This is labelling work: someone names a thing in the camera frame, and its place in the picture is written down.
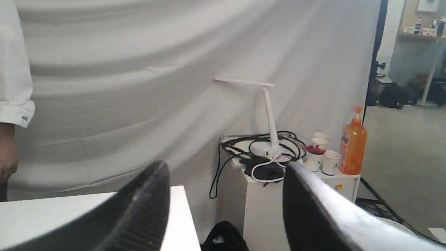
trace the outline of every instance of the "orange bottle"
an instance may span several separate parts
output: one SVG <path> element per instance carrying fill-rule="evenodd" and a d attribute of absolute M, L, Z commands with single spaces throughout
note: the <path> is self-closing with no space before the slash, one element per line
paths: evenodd
<path fill-rule="evenodd" d="M 349 175 L 359 174 L 364 157 L 367 130 L 361 125 L 362 109 L 361 106 L 353 109 L 356 112 L 356 117 L 351 120 L 351 124 L 344 127 L 341 138 L 339 170 Z"/>

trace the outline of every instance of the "cable bundle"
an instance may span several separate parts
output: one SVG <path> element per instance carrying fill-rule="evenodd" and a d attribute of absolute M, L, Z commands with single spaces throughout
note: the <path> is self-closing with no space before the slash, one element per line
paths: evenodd
<path fill-rule="evenodd" d="M 233 158 L 239 158 L 241 163 L 247 162 L 247 161 L 258 163 L 257 165 L 255 165 L 252 168 L 251 173 L 250 173 L 251 177 L 256 181 L 269 183 L 269 182 L 280 181 L 283 179 L 283 177 L 277 178 L 277 179 L 272 179 L 272 180 L 260 180 L 260 179 L 257 179 L 256 177 L 254 177 L 254 170 L 256 170 L 256 168 L 258 168 L 258 167 L 267 166 L 271 163 L 277 164 L 279 166 L 279 168 L 285 168 L 285 165 L 288 162 L 298 161 L 300 158 L 305 156 L 305 155 L 301 156 L 301 148 L 299 147 L 297 142 L 301 143 L 303 145 L 302 147 L 305 147 L 305 143 L 303 141 L 299 140 L 295 133 L 290 132 L 290 131 L 278 131 L 277 132 L 277 137 L 279 139 L 279 145 L 283 148 L 283 151 L 280 152 L 279 154 L 277 154 L 276 156 L 273 156 L 272 158 L 266 158 L 264 156 L 257 156 L 251 151 L 252 144 L 254 144 L 256 142 L 271 142 L 269 134 L 250 134 L 250 135 L 236 135 L 236 136 L 240 136 L 240 138 L 228 140 L 228 141 L 220 143 L 218 145 L 219 161 L 218 161 L 217 171 L 215 172 L 214 179 L 212 180 L 211 189 L 209 190 L 209 198 L 211 200 L 215 199 L 218 196 L 218 185 L 219 185 L 220 176 L 221 176 L 226 164 L 228 164 L 228 162 Z M 236 143 L 239 143 L 242 141 L 251 141 L 251 143 L 249 144 L 249 147 L 248 147 L 248 152 L 235 146 Z M 288 142 L 292 143 L 293 145 L 295 145 L 298 152 L 295 152 L 293 149 L 291 149 L 291 147 L 285 145 L 283 143 L 283 141 L 288 141 Z M 220 164 L 221 164 L 220 148 L 230 154 L 230 157 L 221 166 L 220 166 Z M 276 159 L 279 156 L 286 156 L 286 157 L 288 157 L 288 160 L 278 162 L 278 161 L 276 161 Z M 212 189 L 214 188 L 214 185 L 215 185 L 215 195 L 212 196 Z"/>

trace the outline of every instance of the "white desk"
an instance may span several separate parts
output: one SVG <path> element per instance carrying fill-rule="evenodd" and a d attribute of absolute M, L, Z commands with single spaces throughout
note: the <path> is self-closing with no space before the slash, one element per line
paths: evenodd
<path fill-rule="evenodd" d="M 114 192 L 0 203 L 0 249 L 58 228 L 98 206 Z M 200 251 L 183 186 L 170 188 L 162 251 Z"/>

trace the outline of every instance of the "bottle label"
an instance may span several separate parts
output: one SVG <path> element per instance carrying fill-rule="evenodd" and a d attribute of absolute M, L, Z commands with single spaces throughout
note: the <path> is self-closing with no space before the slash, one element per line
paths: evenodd
<path fill-rule="evenodd" d="M 341 160 L 339 161 L 339 170 L 344 172 L 345 166 L 347 164 L 347 153 L 348 153 L 348 143 L 350 142 L 350 134 L 346 129 L 342 132 L 341 138 Z"/>

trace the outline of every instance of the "white shirt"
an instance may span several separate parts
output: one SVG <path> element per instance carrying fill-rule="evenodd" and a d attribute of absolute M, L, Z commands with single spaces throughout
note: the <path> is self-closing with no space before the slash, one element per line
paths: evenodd
<path fill-rule="evenodd" d="M 33 83 L 14 0 L 0 0 L 0 122 L 27 127 Z"/>

